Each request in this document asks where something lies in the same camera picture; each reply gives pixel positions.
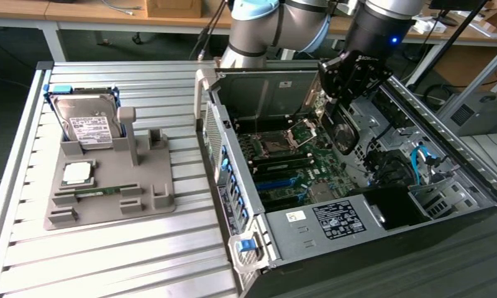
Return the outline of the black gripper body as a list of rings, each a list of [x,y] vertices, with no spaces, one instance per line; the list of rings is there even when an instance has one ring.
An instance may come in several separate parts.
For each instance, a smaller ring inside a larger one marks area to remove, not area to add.
[[[370,9],[360,9],[345,37],[348,97],[358,97],[361,83],[370,64],[385,64],[401,43],[414,20],[384,16]]]

